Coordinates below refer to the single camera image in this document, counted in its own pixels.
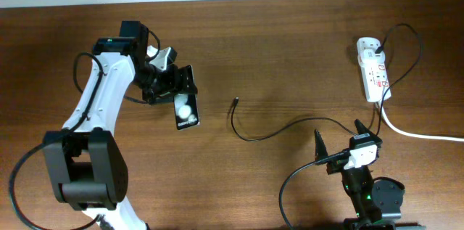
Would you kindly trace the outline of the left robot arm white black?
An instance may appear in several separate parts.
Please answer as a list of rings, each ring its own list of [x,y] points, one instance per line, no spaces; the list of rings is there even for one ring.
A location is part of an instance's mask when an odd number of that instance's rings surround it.
[[[114,138],[129,85],[140,88],[144,103],[172,103],[178,130],[199,125],[192,66],[177,67],[171,47],[149,45],[152,34],[139,21],[124,21],[118,36],[98,39],[77,107],[61,130],[43,138],[55,198],[95,218],[101,229],[149,227],[128,200],[128,167]]]

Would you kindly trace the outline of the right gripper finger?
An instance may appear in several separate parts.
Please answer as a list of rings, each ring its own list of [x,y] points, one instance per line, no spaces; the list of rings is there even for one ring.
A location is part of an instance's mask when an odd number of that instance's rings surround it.
[[[314,136],[315,136],[315,163],[320,165],[320,164],[323,164],[325,160],[328,158],[328,152],[326,149],[326,145],[322,139],[322,136],[317,129],[314,130]]]
[[[355,120],[355,128],[358,135],[354,136],[357,143],[374,142],[381,143],[381,139],[375,135],[369,128],[367,128],[359,119]]]

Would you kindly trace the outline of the white USB plug adapter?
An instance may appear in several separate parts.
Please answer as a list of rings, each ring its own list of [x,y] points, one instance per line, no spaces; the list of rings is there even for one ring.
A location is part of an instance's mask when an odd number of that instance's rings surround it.
[[[360,67],[385,63],[385,53],[377,52],[381,42],[372,37],[362,37],[357,40],[357,59]]]

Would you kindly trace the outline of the black smartphone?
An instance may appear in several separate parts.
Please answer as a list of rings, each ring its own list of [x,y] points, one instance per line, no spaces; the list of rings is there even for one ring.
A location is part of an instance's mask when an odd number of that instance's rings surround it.
[[[175,124],[181,131],[200,124],[197,98],[195,94],[178,94],[174,96]]]

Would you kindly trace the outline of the white power strip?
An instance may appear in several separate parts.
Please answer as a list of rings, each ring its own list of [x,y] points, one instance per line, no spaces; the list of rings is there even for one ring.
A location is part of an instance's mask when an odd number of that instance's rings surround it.
[[[389,80],[385,63],[360,67],[360,70],[368,102],[381,103],[382,99],[387,100],[392,96],[390,91],[386,91],[389,88]]]

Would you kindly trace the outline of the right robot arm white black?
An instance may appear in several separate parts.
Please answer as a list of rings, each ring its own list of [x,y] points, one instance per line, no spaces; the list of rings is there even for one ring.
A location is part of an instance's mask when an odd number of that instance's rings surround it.
[[[355,121],[357,135],[349,140],[349,147],[329,155],[319,131],[315,134],[315,161],[326,165],[327,174],[341,174],[345,193],[351,199],[356,218],[343,222],[345,229],[395,229],[401,218],[405,186],[387,177],[374,178],[369,165],[379,158],[383,143],[359,120]]]

